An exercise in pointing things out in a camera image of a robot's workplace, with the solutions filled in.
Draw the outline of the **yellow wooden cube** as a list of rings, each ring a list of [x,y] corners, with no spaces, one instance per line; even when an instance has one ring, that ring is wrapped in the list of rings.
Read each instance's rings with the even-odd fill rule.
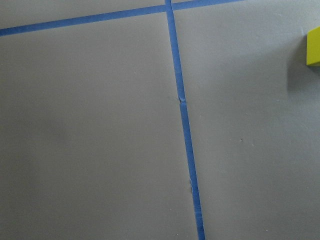
[[[307,33],[306,65],[310,67],[320,66],[320,27],[316,27]]]

